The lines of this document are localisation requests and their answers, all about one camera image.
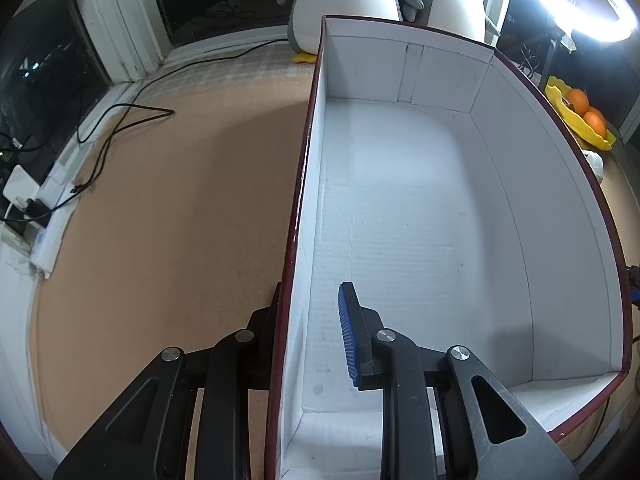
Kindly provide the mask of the yellow fruit bowl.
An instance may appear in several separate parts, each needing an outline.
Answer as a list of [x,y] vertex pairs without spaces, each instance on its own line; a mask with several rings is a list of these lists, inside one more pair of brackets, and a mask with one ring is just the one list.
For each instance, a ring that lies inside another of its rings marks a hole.
[[604,128],[603,134],[598,133],[585,121],[581,114],[572,109],[572,104],[566,99],[567,93],[572,90],[573,88],[568,86],[562,79],[550,76],[544,93],[570,130],[594,148],[605,152],[611,151],[616,142],[616,137],[608,128]]

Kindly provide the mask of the black plug adapter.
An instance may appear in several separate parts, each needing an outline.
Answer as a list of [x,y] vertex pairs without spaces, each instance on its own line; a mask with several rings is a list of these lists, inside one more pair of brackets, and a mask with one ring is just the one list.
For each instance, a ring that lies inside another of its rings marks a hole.
[[51,209],[46,206],[41,200],[35,198],[29,198],[26,200],[26,207],[24,209],[24,217],[32,221],[44,220],[51,215]]

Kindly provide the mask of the small white round object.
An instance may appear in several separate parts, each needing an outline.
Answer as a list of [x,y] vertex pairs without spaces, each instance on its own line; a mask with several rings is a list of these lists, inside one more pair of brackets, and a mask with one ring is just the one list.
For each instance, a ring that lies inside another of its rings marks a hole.
[[604,163],[602,157],[598,153],[590,150],[583,150],[582,154],[585,156],[598,183],[601,184],[604,179]]

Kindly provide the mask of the orange fruit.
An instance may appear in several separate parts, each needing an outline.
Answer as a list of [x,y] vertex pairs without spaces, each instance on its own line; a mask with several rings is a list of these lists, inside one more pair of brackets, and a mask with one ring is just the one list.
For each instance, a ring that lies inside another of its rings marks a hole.
[[606,122],[603,115],[596,108],[590,106],[582,116],[582,119],[600,138],[606,138]]
[[566,92],[564,99],[570,104],[570,107],[579,116],[584,116],[590,109],[588,96],[580,89],[571,88]]

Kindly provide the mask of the white charger adapter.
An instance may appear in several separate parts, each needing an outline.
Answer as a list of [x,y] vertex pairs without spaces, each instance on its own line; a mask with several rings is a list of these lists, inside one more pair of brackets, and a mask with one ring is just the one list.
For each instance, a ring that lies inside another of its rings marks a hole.
[[28,202],[37,197],[38,182],[20,165],[16,165],[2,190],[2,195],[11,205],[24,210]]

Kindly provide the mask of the orange fruit lower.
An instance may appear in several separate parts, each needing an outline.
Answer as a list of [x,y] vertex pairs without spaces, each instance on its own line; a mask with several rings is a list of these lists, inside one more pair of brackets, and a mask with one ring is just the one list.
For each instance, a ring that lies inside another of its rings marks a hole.
[[596,108],[590,106],[582,116],[582,119],[600,138],[606,138],[606,122],[603,115]]

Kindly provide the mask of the white power strip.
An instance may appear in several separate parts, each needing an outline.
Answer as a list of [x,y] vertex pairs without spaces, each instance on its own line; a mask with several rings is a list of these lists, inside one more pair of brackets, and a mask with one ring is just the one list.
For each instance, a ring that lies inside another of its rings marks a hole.
[[40,202],[53,209],[48,225],[38,228],[30,253],[30,263],[46,280],[54,270],[66,226],[77,207],[77,200],[72,200],[76,174],[77,169],[69,162],[66,165],[56,162],[37,194]]

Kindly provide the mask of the red box white interior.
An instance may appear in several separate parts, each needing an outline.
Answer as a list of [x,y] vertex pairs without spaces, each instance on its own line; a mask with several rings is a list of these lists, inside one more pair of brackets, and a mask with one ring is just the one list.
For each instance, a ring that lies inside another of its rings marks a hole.
[[374,479],[382,398],[347,373],[338,288],[420,346],[470,348],[548,431],[626,378],[608,202],[541,92],[494,48],[326,16],[274,337],[265,475]]

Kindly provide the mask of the orange fruit upper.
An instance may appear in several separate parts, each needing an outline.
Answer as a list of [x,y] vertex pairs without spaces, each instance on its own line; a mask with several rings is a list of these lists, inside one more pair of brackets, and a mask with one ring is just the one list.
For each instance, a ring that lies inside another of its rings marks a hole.
[[584,116],[590,109],[588,96],[580,89],[571,88],[566,92],[564,99],[570,104],[570,107],[579,116]]

